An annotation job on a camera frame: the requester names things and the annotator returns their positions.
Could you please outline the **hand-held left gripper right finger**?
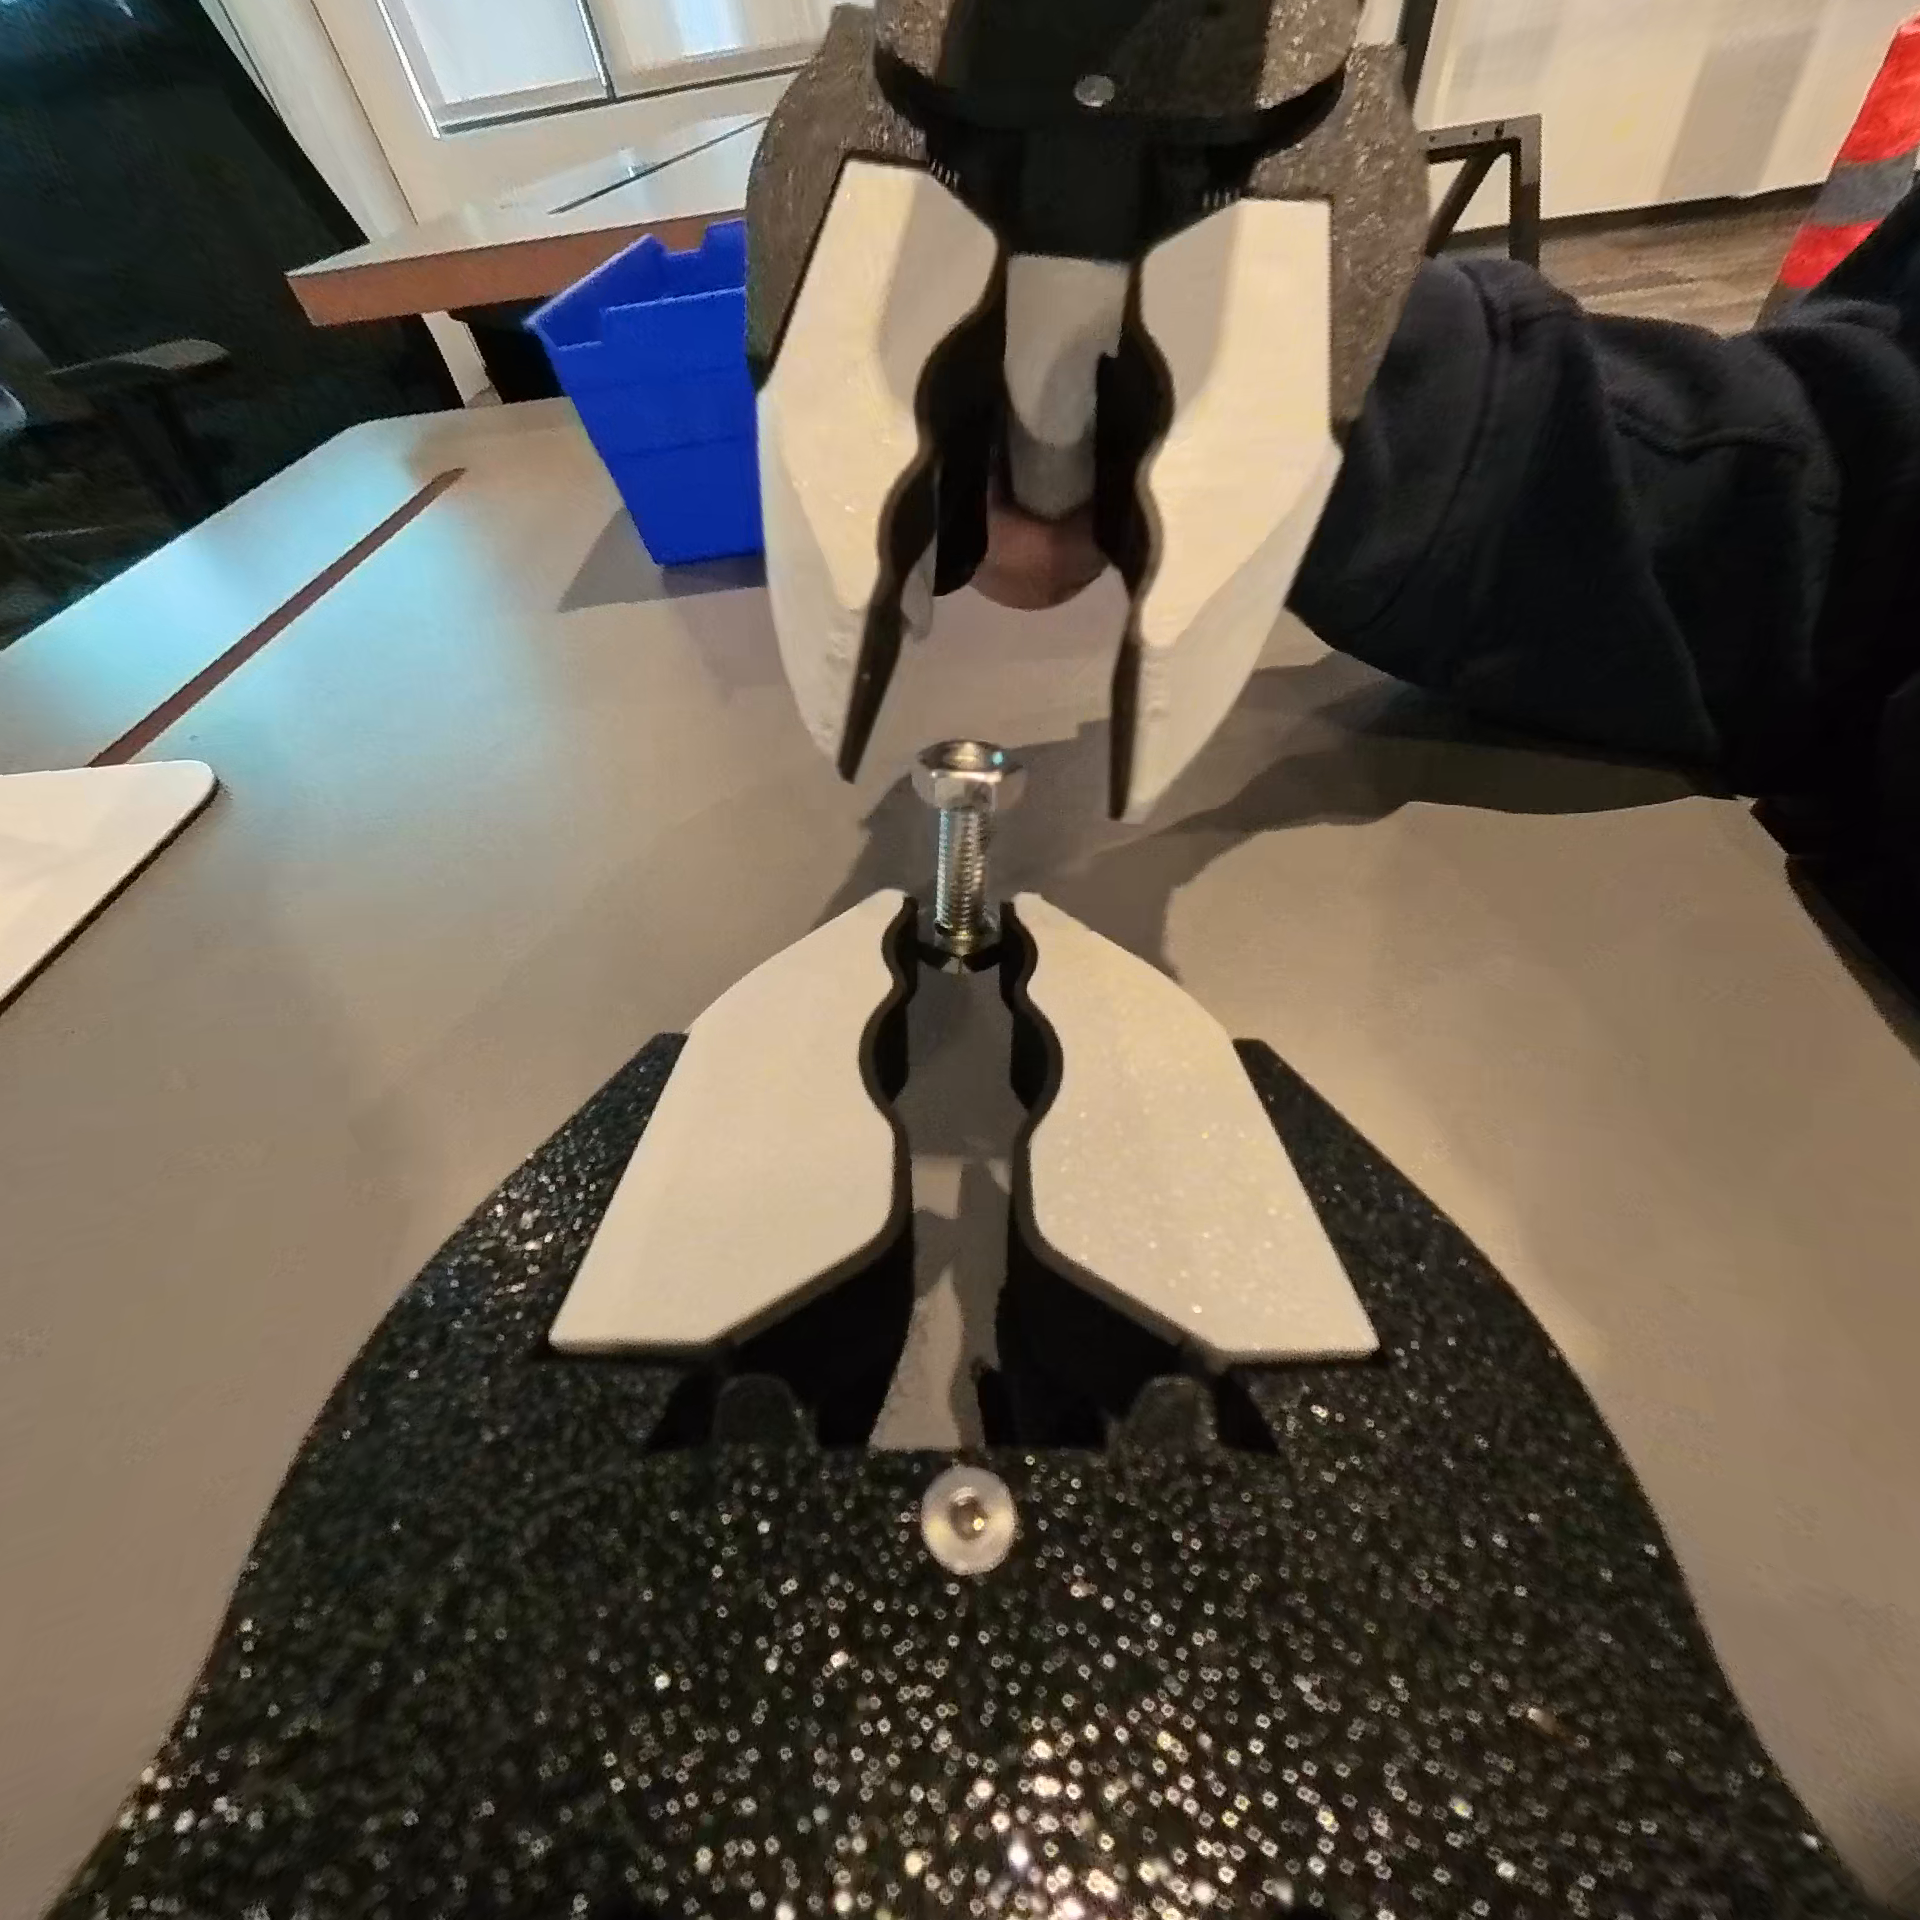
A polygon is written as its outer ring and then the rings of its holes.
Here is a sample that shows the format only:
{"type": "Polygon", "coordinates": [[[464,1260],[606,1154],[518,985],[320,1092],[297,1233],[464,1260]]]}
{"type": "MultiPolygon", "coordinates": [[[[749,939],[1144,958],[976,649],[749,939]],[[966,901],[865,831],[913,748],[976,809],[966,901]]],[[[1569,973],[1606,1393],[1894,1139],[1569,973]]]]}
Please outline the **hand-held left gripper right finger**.
{"type": "Polygon", "coordinates": [[[1370,1359],[1378,1333],[1227,1029],[1038,894],[1016,1007],[1043,1090],[1025,1146],[1041,1252],[1211,1369],[1370,1359]]]}

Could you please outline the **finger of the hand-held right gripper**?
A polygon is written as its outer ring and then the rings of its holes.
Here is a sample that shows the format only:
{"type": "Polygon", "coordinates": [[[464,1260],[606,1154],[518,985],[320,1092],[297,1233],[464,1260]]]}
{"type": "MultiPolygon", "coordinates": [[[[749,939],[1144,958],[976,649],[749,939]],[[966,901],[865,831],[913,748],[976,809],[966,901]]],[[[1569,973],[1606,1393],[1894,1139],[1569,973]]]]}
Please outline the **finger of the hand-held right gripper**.
{"type": "Polygon", "coordinates": [[[952,545],[944,471],[994,406],[1001,250],[934,174],[849,161],[758,395],[776,639],[853,782],[952,545]]]}
{"type": "Polygon", "coordinates": [[[1144,822],[1257,670],[1339,468],[1331,205],[1243,199],[1158,245],[1136,337],[1167,423],[1117,663],[1111,815],[1144,822]]]}

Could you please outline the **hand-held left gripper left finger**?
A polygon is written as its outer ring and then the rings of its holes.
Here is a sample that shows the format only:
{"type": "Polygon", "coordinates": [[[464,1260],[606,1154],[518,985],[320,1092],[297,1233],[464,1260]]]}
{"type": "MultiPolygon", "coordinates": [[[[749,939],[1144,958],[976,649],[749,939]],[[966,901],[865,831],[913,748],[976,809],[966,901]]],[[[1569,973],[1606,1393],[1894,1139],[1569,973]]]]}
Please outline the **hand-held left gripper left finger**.
{"type": "Polygon", "coordinates": [[[551,1324],[559,1354],[709,1357],[906,1243],[880,1043],[911,1001],[915,925],[882,886],[697,1014],[551,1324]]]}

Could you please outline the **silver hex bolt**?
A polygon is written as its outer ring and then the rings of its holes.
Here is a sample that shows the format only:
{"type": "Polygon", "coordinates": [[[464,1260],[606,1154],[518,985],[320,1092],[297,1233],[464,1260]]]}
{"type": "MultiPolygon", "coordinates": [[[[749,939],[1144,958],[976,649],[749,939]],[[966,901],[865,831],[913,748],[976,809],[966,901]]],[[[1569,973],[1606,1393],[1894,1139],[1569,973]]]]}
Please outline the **silver hex bolt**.
{"type": "Polygon", "coordinates": [[[935,822],[935,858],[925,935],[960,946],[1000,933],[992,898],[992,831],[1025,790],[1025,766],[998,743],[949,738],[929,746],[913,783],[935,822]]]}

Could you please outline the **person's right forearm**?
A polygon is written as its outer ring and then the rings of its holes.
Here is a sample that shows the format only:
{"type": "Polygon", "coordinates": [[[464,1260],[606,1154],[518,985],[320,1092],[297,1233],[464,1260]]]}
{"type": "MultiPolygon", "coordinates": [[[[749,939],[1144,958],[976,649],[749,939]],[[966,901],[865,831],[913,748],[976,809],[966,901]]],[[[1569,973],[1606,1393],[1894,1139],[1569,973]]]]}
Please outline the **person's right forearm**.
{"type": "Polygon", "coordinates": [[[1515,731],[1915,799],[1915,323],[1915,204],[1728,337],[1434,260],[1288,605],[1515,731]]]}

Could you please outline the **person's right hand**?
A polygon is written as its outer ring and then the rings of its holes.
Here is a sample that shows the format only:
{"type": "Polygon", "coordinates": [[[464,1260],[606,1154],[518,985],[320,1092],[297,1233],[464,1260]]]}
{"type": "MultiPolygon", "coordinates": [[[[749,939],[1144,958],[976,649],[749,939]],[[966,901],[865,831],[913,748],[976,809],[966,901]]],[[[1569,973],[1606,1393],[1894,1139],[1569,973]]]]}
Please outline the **person's right hand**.
{"type": "Polygon", "coordinates": [[[1070,603],[1110,570],[1090,508],[1046,518],[1011,497],[994,497],[970,586],[1000,607],[1041,612],[1070,603]]]}

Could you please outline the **blue plastic bin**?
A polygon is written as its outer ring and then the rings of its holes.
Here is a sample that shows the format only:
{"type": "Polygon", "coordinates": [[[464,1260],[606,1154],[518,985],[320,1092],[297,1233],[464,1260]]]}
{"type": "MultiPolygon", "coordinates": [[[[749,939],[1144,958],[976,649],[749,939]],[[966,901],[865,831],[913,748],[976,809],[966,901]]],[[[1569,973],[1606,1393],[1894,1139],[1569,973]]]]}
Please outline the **blue plastic bin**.
{"type": "Polygon", "coordinates": [[[741,219],[643,236],[526,323],[661,567],[762,554],[746,278],[741,219]]]}

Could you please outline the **brown-edged grey table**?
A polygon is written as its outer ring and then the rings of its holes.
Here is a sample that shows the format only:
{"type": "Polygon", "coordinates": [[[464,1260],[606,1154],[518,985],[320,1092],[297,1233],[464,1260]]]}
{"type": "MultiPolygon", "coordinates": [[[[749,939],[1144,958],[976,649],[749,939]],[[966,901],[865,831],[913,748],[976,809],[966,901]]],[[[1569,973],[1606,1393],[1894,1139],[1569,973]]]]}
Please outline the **brown-edged grey table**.
{"type": "Polygon", "coordinates": [[[455,209],[397,236],[288,273],[304,316],[327,329],[447,316],[473,337],[503,403],[550,401],[560,383],[529,316],[643,241],[691,250],[741,214],[766,113],[673,133],[455,209]]]}

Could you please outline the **orange traffic cone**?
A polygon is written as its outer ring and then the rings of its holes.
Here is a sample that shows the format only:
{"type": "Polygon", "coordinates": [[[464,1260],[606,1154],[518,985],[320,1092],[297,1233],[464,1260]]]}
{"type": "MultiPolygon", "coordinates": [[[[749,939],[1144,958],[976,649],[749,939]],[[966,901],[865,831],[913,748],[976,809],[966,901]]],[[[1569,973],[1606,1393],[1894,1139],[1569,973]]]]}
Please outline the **orange traffic cone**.
{"type": "Polygon", "coordinates": [[[1894,35],[1829,178],[1783,258],[1761,319],[1775,319],[1861,250],[1912,189],[1915,158],[1918,15],[1910,15],[1894,35]]]}

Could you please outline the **white flat board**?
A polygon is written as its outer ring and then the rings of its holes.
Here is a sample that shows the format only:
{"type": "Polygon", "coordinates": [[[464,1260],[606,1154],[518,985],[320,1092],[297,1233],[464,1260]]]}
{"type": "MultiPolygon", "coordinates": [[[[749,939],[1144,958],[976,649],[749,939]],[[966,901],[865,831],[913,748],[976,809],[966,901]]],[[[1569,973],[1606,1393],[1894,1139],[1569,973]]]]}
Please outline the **white flat board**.
{"type": "Polygon", "coordinates": [[[3,775],[3,1003],[9,1006],[218,794],[199,759],[3,775]]]}

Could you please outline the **black office chair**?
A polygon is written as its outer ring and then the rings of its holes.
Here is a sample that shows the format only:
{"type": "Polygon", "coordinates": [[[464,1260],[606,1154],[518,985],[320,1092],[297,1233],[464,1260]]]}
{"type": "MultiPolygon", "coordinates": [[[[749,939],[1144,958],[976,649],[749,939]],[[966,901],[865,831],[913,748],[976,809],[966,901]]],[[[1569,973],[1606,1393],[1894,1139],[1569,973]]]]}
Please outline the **black office chair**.
{"type": "Polygon", "coordinates": [[[61,366],[9,309],[3,348],[7,405],[19,413],[9,435],[96,427],[177,529],[227,502],[224,452],[199,439],[186,411],[189,394],[233,371],[227,348],[175,339],[61,366]]]}

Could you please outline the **black metal table frame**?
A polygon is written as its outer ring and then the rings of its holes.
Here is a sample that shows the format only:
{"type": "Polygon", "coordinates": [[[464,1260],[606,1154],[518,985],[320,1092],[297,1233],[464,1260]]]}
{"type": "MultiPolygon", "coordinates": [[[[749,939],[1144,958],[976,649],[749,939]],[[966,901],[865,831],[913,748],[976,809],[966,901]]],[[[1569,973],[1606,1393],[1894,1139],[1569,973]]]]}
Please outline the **black metal table frame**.
{"type": "Polygon", "coordinates": [[[1454,237],[1462,217],[1489,183],[1490,174],[1506,167],[1506,253],[1538,270],[1544,262],[1544,118],[1538,115],[1510,115],[1454,127],[1426,127],[1422,133],[1430,167],[1457,167],[1430,219],[1424,255],[1439,258],[1454,237]]]}

